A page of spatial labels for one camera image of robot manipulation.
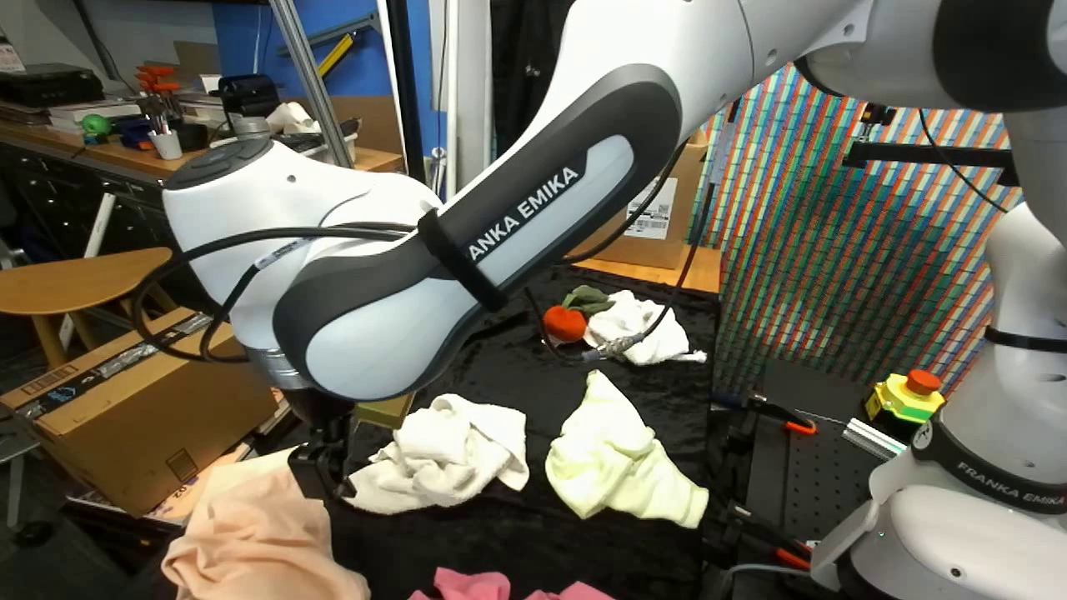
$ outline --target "cable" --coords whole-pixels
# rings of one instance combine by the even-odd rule
[[[792,568],[780,568],[780,565],[734,565],[720,583],[720,598],[731,598],[734,594],[734,579],[741,575],[773,575],[773,576],[810,576],[805,570],[792,570]]]
[[[160,354],[178,356],[178,361],[197,361],[197,363],[242,363],[242,356],[212,356],[204,354],[210,347],[210,338],[215,334],[218,320],[227,320],[227,315],[234,310],[234,305],[241,300],[241,294],[248,286],[248,280],[257,274],[263,274],[263,267],[268,267],[273,260],[278,260],[282,253],[290,253],[295,245],[278,247],[276,253],[268,253],[267,260],[254,265],[242,271],[242,277],[237,280],[237,286],[227,294],[227,300],[212,310],[212,320],[207,327],[207,334],[201,338],[201,354],[184,354],[173,350],[173,344],[166,344],[160,334],[145,329],[145,316],[144,316],[144,300],[150,289],[156,289],[166,277],[173,277],[178,267],[231,249],[231,247],[242,247],[242,245],[257,245],[257,240],[278,240],[278,238],[295,238],[295,240],[321,240],[321,238],[347,238],[347,240],[401,240],[407,238],[411,226],[395,226],[395,225],[347,225],[347,226],[273,226],[273,229],[248,229],[248,233],[234,233],[234,238],[218,238],[210,240],[204,247],[194,247],[187,253],[171,256],[166,265],[160,265],[153,274],[145,274],[137,289],[130,294],[130,320],[132,329],[153,344]]]
[[[974,189],[984,204],[989,204],[993,210],[1006,215],[1003,204],[998,204],[993,196],[985,196],[984,189],[975,189],[974,180],[970,180],[956,163],[951,163],[951,156],[941,150],[941,145],[938,145],[932,135],[931,135],[928,110],[921,110],[921,127],[922,127],[931,146],[941,154],[941,159],[963,180],[963,188],[970,188],[970,189]]]
[[[653,200],[659,196],[659,189],[662,189],[662,183],[666,183],[666,177],[671,177],[671,169],[672,169],[672,163],[681,159],[684,150],[688,150],[688,145],[681,145],[681,146],[671,154],[671,159],[666,159],[656,188],[637,204],[637,210],[627,217],[627,225],[621,225],[621,226],[617,226],[606,240],[600,240],[595,247],[589,247],[589,249],[583,249],[583,253],[570,253],[570,256],[563,256],[563,260],[567,260],[567,265],[580,265],[580,260],[585,260],[585,256],[603,253],[610,245],[617,245],[617,240],[643,217],[643,210],[653,208]]]

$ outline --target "green object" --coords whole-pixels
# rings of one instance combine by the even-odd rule
[[[592,315],[610,310],[610,298],[603,289],[595,289],[595,286],[580,285],[563,298],[563,307],[572,307],[583,316],[592,316]]]
[[[110,121],[100,115],[78,116],[75,127],[86,145],[102,145],[110,137]]]

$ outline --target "metal pole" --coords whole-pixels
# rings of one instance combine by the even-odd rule
[[[323,127],[327,146],[334,154],[334,163],[352,167],[352,159],[349,159],[349,154],[344,146],[340,123],[337,123],[337,115],[330,108],[327,87],[316,77],[316,63],[312,63],[312,54],[308,54],[308,43],[307,43],[307,34],[303,34],[303,24],[298,24],[298,13],[295,13],[293,0],[268,0],[268,9],[273,9],[278,37],[285,39],[285,50],[293,58],[293,66],[295,66],[298,85],[307,90],[308,110],[321,116],[321,127]]]

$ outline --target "peach cloth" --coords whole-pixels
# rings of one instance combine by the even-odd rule
[[[334,565],[330,519],[290,476],[285,454],[207,473],[184,537],[162,557],[176,600],[367,600],[367,579]]]

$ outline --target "white towel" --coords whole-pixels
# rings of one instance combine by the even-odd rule
[[[610,508],[695,531],[708,509],[708,489],[672,468],[634,403],[600,370],[585,378],[585,397],[549,443],[544,470],[580,519]]]
[[[589,316],[583,339],[600,350],[639,338],[650,323],[656,323],[659,310],[662,305],[637,300],[629,289],[610,294],[610,310]],[[691,350],[691,338],[678,323],[672,310],[666,310],[656,329],[650,329],[639,344],[627,347],[624,356],[637,366],[666,361],[708,361],[702,350]]]
[[[493,476],[511,489],[527,487],[527,418],[443,395],[349,476],[349,504],[367,513],[457,508]]]

